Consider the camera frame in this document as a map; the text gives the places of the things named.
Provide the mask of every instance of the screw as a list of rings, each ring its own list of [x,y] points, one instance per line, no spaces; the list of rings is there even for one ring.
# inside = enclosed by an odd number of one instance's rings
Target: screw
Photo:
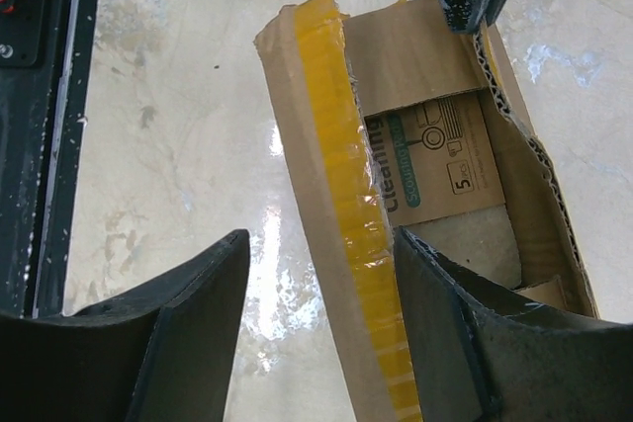
[[[11,56],[13,56],[13,47],[9,44],[0,43],[0,56],[2,56],[4,59],[9,59]]]

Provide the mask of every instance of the table surface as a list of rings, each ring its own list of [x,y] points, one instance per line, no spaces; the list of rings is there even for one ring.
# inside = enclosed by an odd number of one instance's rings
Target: table surface
[[[252,44],[302,1],[99,1],[65,311],[248,228],[228,422],[354,420]],[[616,321],[633,320],[632,15],[633,0],[508,0],[497,22]]]

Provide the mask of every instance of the open cardboard box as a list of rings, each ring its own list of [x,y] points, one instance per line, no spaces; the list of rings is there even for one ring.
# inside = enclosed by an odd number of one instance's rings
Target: open cardboard box
[[[495,27],[454,35],[437,0],[352,18],[310,0],[284,7],[255,43],[359,421],[421,418],[392,226],[525,296],[596,316]]]

